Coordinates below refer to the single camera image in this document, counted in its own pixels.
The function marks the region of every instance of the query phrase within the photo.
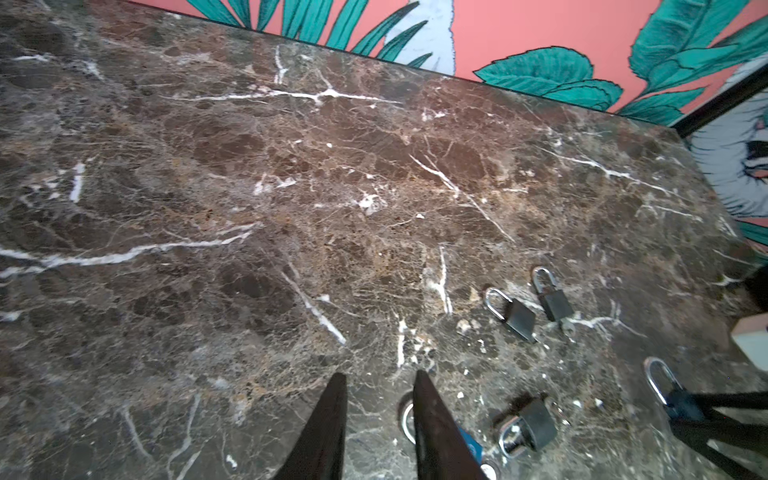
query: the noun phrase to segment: padlock shackle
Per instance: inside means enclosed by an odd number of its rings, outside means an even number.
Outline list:
[[[400,430],[406,435],[406,438],[409,442],[411,442],[413,445],[416,445],[416,438],[413,436],[411,431],[408,429],[408,418],[413,416],[413,400],[409,400],[408,403],[406,403],[406,407],[402,410],[402,414],[400,415]]]
[[[650,385],[650,388],[654,391],[656,394],[656,397],[658,397],[659,401],[662,405],[668,405],[667,398],[664,397],[664,394],[661,393],[661,390],[659,389],[658,385],[656,385],[656,382],[654,381],[654,376],[650,371],[650,368],[654,366],[655,363],[658,363],[661,367],[661,371],[664,372],[664,375],[667,377],[667,380],[669,380],[673,387],[676,390],[685,390],[685,387],[677,381],[677,378],[675,378],[674,373],[672,373],[672,370],[669,366],[660,358],[655,356],[649,356],[643,361],[643,370],[645,371],[645,379],[648,381],[648,385]]]
[[[488,310],[491,310],[491,313],[496,315],[496,318],[498,318],[502,322],[506,322],[507,319],[504,318],[504,315],[501,314],[497,309],[495,309],[493,307],[493,305],[491,305],[491,294],[493,294],[493,293],[496,294],[496,295],[499,295],[501,298],[503,298],[504,300],[507,300],[509,303],[512,303],[512,299],[509,298],[506,293],[502,292],[498,288],[491,287],[491,288],[489,288],[489,289],[487,289],[485,291],[485,298],[483,299],[483,303],[485,304],[485,308],[487,308]]]
[[[498,449],[501,450],[502,455],[507,458],[516,458],[528,450],[528,446],[525,444],[525,437],[522,433],[522,427],[518,424],[522,425],[522,419],[515,415],[498,427]],[[514,431],[516,425],[518,425],[517,432]],[[512,434],[512,437],[507,440],[507,437],[510,434]],[[514,447],[507,450],[507,443],[512,444]]]
[[[544,293],[544,287],[541,285],[541,282],[539,281],[539,273],[544,272],[547,274],[547,277],[549,278],[549,283],[552,285],[553,290],[560,290],[560,284],[558,283],[557,279],[554,278],[554,275],[552,272],[546,267],[546,266],[536,266],[531,271],[531,277],[533,278],[533,286],[536,289],[536,293],[541,295]]]

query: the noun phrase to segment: green leaf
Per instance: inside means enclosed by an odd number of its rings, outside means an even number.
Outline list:
[[[392,40],[386,42],[386,45],[384,45],[376,58],[379,60],[395,61],[397,56],[400,55],[402,48],[405,47],[411,38],[413,38],[413,35],[416,35],[416,32],[421,30],[426,24],[427,21],[424,20],[398,33]]]
[[[768,227],[762,227],[754,223],[738,221],[742,235],[753,242],[768,245]]]
[[[328,22],[333,0],[313,0],[301,24],[299,40],[317,43]]]
[[[648,86],[643,91],[643,94],[676,87],[713,74],[725,68],[720,65],[730,67],[736,63],[741,63],[743,60],[739,61],[738,58],[733,56],[737,49],[737,45],[727,45],[717,48],[683,50],[679,54],[673,55],[668,60],[661,62],[650,71]]]
[[[737,54],[735,55],[740,59],[737,63],[751,60],[768,50],[768,15],[758,18],[733,35],[725,37],[723,40],[720,40],[712,46],[726,47],[729,45],[739,46]]]
[[[312,0],[285,0],[283,3],[283,37],[296,37],[311,3]]]
[[[195,7],[205,18],[214,22],[226,23],[228,25],[240,26],[237,20],[232,16],[227,7],[219,0],[187,0],[190,5]]]
[[[750,0],[710,0],[686,48],[709,47],[712,40],[741,13]]]
[[[250,29],[250,1],[249,0],[230,0],[230,7],[235,11],[243,27]]]
[[[669,125],[681,116],[683,116],[683,112],[677,110],[675,107],[668,107],[666,105],[649,107],[643,110],[641,113],[634,115],[625,115],[625,117],[633,118],[635,120],[648,121],[657,125]]]
[[[399,9],[397,12],[385,18],[383,22],[379,23],[376,27],[373,28],[373,30],[369,31],[368,34],[366,34],[366,36],[363,37],[362,40],[357,43],[357,45],[355,45],[355,48],[352,49],[352,52],[361,55],[370,54],[371,50],[376,47],[376,44],[378,44],[379,41],[384,38],[387,33],[389,33],[389,30],[391,30],[397,22],[402,20],[402,18],[405,17],[408,12],[418,6],[418,2],[409,3],[408,5]]]
[[[497,87],[543,95],[562,84],[592,78],[592,64],[570,48],[547,47],[494,60],[475,74]]]
[[[256,25],[257,31],[263,31],[266,24],[270,23],[279,2],[280,0],[261,0],[259,3],[259,21]]]
[[[668,58],[705,48],[741,12],[748,0],[663,0],[632,45],[629,64],[640,78]]]
[[[658,107],[669,107],[679,110],[692,102],[703,91],[704,87],[695,88],[693,90],[672,91],[666,94],[651,95],[650,97],[641,98],[640,100],[635,100],[626,104],[617,113],[619,115],[644,120],[646,111]]]
[[[544,94],[544,97],[606,111],[622,93],[624,89],[612,81],[583,80],[560,85]]]
[[[654,124],[669,125],[682,116],[680,109],[696,97],[704,88],[686,91],[672,91],[666,94],[651,95],[626,104],[617,113],[637,120],[649,121]]]
[[[328,37],[326,47],[346,50],[349,43],[349,37],[360,20],[360,15],[368,6],[368,0],[346,0],[346,3],[336,18],[336,22],[331,29],[331,35]]]
[[[424,64],[425,61],[427,61],[427,58],[429,58],[431,56],[432,56],[431,53],[425,53],[421,57],[416,57],[413,60],[411,60],[408,63],[408,66],[409,67],[414,67],[414,68],[419,68],[419,67],[421,67]]]

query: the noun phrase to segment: brown marble floor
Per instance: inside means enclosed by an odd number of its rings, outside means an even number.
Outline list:
[[[2,480],[269,478],[335,371],[345,478],[415,478],[418,368],[486,449],[514,398],[556,399],[504,478],[725,478],[641,375],[768,385],[673,131],[124,3],[0,5]],[[538,264],[571,339],[481,305],[535,308]]]

